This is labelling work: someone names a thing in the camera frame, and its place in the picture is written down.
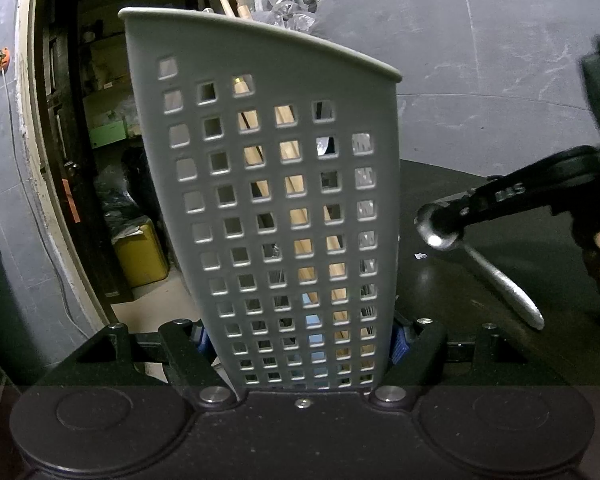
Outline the blue handled spoon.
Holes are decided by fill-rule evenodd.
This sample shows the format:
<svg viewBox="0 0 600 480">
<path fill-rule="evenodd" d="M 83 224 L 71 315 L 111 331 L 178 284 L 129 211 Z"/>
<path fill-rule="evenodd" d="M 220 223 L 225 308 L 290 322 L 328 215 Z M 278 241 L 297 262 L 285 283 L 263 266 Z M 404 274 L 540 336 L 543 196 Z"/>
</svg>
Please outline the blue handled spoon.
<svg viewBox="0 0 600 480">
<path fill-rule="evenodd" d="M 302 313 L 302 351 L 306 380 L 315 389 L 329 388 L 329 358 L 324 316 L 311 308 Z"/>
</svg>

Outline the metal spoon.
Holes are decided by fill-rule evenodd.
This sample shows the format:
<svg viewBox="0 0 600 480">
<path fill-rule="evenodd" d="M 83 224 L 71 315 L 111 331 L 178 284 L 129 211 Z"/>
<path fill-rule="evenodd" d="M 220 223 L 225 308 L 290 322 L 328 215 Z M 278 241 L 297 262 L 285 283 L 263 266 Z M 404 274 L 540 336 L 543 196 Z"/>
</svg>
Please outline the metal spoon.
<svg viewBox="0 0 600 480">
<path fill-rule="evenodd" d="M 545 320 L 531 297 L 477 249 L 464 242 L 462 232 L 449 231 L 444 226 L 442 214 L 449 210 L 449 203 L 431 203 L 419 208 L 414 226 L 422 241 L 438 252 L 459 249 L 474 265 L 478 274 L 503 297 L 524 322 L 535 330 L 542 330 Z"/>
</svg>

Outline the white perforated utensil basket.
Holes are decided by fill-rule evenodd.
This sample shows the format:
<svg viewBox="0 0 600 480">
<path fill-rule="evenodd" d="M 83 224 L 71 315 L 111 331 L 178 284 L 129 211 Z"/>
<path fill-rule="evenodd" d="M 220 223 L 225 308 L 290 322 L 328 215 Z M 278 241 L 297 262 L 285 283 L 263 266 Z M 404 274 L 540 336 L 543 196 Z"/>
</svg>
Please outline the white perforated utensil basket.
<svg viewBox="0 0 600 480">
<path fill-rule="evenodd" d="M 302 32 L 121 10 L 150 175 L 186 286 L 239 389 L 373 389 L 400 242 L 401 74 Z M 329 388 L 306 380 L 324 316 Z"/>
</svg>

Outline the wooden chopstick long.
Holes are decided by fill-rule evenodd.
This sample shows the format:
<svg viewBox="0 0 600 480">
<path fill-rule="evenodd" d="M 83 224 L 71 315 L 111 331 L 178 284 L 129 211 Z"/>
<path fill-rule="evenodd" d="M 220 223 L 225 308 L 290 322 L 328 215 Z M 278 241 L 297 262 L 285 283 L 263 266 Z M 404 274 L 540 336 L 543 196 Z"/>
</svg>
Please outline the wooden chopstick long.
<svg viewBox="0 0 600 480">
<path fill-rule="evenodd" d="M 235 11 L 228 0 L 220 0 L 220 5 L 226 16 L 229 18 L 234 18 L 236 16 Z"/>
</svg>

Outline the wooden chopstick purple band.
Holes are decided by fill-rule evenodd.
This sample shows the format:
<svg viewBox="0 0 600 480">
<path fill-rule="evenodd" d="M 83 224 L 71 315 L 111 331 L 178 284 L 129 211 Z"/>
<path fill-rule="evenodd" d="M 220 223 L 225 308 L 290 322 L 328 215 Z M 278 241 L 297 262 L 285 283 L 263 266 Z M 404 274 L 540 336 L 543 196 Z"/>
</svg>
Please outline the wooden chopstick purple band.
<svg viewBox="0 0 600 480">
<path fill-rule="evenodd" d="M 238 6 L 237 13 L 238 16 L 243 20 L 252 20 L 252 15 L 249 6 Z"/>
</svg>

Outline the yellow container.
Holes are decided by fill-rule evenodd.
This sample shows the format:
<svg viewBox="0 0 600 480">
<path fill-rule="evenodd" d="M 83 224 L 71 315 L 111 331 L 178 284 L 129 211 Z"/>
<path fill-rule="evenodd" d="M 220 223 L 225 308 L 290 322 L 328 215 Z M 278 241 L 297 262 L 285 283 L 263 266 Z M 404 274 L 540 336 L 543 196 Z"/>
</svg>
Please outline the yellow container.
<svg viewBox="0 0 600 480">
<path fill-rule="evenodd" d="M 126 222 L 112 238 L 122 272 L 132 288 L 164 280 L 169 274 L 154 224 L 146 217 Z"/>
</svg>

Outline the green box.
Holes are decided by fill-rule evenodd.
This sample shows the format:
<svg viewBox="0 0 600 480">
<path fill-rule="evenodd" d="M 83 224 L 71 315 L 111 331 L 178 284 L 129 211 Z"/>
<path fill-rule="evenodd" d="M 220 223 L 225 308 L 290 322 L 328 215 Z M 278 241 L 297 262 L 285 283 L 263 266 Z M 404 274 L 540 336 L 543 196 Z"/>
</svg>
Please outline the green box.
<svg viewBox="0 0 600 480">
<path fill-rule="evenodd" d="M 126 138 L 126 125 L 123 120 L 110 122 L 91 129 L 88 132 L 92 148 L 102 148 L 103 146 L 122 141 Z"/>
</svg>

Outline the plastic bag of dark contents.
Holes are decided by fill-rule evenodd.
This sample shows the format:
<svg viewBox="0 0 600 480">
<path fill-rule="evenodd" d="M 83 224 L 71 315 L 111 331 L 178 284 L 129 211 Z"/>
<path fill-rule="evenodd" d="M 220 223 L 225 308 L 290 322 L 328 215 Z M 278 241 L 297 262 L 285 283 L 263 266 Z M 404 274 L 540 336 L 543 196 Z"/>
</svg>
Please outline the plastic bag of dark contents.
<svg viewBox="0 0 600 480">
<path fill-rule="evenodd" d="M 304 34 L 313 34 L 317 28 L 317 11 L 315 13 L 302 11 L 298 6 L 292 6 L 290 3 L 282 6 L 271 6 L 271 3 L 266 0 L 256 0 L 256 3 L 258 21 Z"/>
</svg>

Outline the orange wall hook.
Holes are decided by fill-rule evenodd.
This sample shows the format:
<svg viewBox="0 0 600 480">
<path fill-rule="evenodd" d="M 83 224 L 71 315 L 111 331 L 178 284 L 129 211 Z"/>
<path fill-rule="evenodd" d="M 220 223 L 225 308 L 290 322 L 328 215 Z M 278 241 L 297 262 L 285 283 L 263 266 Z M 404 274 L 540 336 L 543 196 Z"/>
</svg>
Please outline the orange wall hook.
<svg viewBox="0 0 600 480">
<path fill-rule="evenodd" d="M 8 47 L 0 49 L 0 74 L 5 75 L 10 64 L 10 52 Z"/>
</svg>

